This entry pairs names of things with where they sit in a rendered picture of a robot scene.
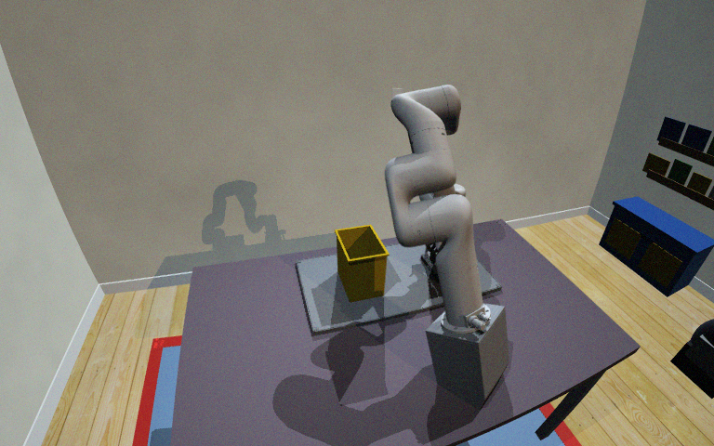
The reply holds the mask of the yellow box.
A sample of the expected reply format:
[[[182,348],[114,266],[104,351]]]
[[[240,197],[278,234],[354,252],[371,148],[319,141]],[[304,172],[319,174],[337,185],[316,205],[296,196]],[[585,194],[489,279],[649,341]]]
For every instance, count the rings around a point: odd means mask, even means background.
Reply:
[[[335,230],[335,233],[337,272],[349,301],[383,296],[390,254],[372,225]]]

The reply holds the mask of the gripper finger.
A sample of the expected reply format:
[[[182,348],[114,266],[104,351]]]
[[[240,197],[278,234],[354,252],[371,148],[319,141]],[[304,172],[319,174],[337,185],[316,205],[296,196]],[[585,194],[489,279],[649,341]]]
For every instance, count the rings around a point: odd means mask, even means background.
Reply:
[[[427,244],[426,247],[430,251],[430,261],[435,264],[436,253],[438,252],[437,249],[434,250],[434,248],[436,247],[436,243]]]

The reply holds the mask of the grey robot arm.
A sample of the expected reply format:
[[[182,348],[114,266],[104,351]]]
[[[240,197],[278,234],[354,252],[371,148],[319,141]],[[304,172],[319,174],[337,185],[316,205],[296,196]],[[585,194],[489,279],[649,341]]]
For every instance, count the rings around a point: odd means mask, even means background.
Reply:
[[[455,184],[447,137],[458,129],[460,96],[452,85],[441,85],[396,95],[390,105],[412,149],[385,168],[396,238],[404,247],[442,242],[435,258],[442,327],[453,334],[482,331],[491,312],[483,303],[471,205],[465,188]],[[410,203],[416,196],[420,201]]]

